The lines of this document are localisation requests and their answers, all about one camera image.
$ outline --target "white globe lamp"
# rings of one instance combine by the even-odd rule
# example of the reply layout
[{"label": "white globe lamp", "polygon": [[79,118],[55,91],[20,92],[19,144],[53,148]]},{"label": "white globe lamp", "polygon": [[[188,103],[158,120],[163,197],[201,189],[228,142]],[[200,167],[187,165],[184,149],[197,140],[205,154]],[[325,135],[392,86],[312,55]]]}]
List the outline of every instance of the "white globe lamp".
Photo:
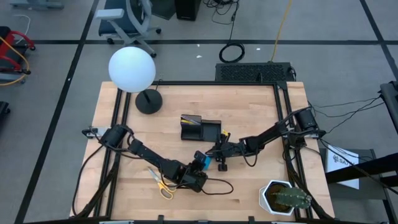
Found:
[{"label": "white globe lamp", "polygon": [[156,68],[152,57],[137,47],[124,47],[109,61],[109,76],[115,85],[126,92],[138,93],[137,109],[152,114],[162,107],[162,96],[157,90],[147,89],[155,79]]}]

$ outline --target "black lamp base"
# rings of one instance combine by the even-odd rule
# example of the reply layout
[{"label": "black lamp base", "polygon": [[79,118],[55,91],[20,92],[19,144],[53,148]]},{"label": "black lamp base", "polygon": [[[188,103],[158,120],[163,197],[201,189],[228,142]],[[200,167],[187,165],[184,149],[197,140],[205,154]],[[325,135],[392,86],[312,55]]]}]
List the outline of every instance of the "black lamp base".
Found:
[{"label": "black lamp base", "polygon": [[144,90],[137,95],[137,109],[144,114],[153,114],[162,107],[162,95],[157,90]]}]

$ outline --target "white hexagonal pot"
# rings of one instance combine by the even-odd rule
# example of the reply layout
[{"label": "white hexagonal pot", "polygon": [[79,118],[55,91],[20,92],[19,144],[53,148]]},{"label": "white hexagonal pot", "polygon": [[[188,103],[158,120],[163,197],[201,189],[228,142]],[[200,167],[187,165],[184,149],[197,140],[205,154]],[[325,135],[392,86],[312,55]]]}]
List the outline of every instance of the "white hexagonal pot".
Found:
[{"label": "white hexagonal pot", "polygon": [[269,206],[269,203],[268,203],[267,197],[266,197],[266,192],[267,192],[267,189],[269,188],[269,186],[271,186],[272,183],[281,183],[281,184],[286,185],[288,187],[292,187],[292,185],[289,182],[287,182],[287,181],[271,180],[268,183],[267,186],[265,186],[265,187],[260,189],[260,192],[259,192],[259,203],[260,203],[260,206],[265,211],[269,212],[271,215],[291,215],[293,210],[294,210],[294,207],[292,207],[288,212],[276,212],[276,211],[273,211],[271,209],[271,207]]}]

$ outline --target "chair wheel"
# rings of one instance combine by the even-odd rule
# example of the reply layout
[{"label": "chair wheel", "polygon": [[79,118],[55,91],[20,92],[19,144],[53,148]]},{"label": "chair wheel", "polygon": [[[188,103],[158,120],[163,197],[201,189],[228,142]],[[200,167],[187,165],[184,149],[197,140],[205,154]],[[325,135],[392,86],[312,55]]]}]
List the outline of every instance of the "chair wheel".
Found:
[{"label": "chair wheel", "polygon": [[106,41],[107,41],[107,43],[108,43],[108,44],[114,44],[114,42],[113,42],[113,39],[112,39],[112,38],[108,38],[108,39],[106,39]]}]

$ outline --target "potted plant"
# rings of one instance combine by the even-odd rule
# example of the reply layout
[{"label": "potted plant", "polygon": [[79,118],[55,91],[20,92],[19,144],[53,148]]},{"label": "potted plant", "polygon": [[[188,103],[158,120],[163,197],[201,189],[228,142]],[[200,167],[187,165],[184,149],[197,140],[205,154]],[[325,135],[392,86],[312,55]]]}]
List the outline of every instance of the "potted plant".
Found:
[{"label": "potted plant", "polygon": [[294,208],[308,208],[311,196],[289,182],[272,180],[260,189],[260,206],[273,215],[291,215]]}]

